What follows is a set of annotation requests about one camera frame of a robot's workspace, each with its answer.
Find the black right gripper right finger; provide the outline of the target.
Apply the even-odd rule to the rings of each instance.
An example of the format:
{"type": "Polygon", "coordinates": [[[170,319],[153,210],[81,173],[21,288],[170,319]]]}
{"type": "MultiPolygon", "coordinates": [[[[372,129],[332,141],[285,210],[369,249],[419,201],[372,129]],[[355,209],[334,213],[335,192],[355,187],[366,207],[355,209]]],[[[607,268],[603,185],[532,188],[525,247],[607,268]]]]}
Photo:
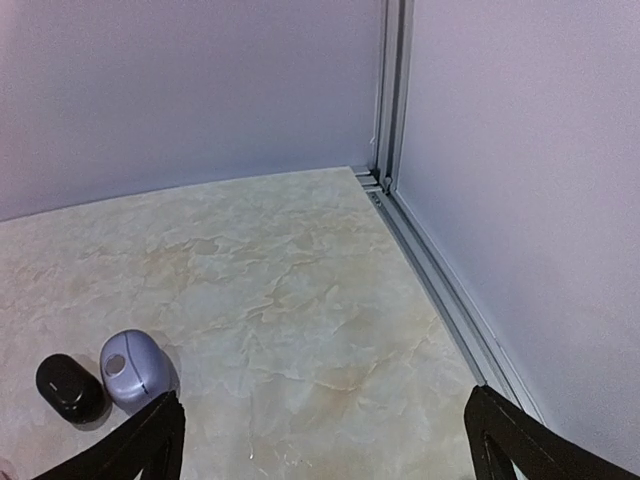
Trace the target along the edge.
{"type": "Polygon", "coordinates": [[[477,479],[629,479],[633,474],[563,439],[487,385],[476,386],[464,423],[477,479]]]}

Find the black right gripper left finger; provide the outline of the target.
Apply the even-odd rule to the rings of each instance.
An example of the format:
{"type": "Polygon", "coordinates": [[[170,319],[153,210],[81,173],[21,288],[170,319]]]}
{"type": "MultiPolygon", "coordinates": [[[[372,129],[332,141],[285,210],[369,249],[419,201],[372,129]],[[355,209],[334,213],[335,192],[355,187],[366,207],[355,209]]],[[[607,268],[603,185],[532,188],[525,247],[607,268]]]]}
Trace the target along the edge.
{"type": "Polygon", "coordinates": [[[46,479],[178,479],[183,406],[174,391],[151,401],[89,449],[42,473],[46,479]]]}

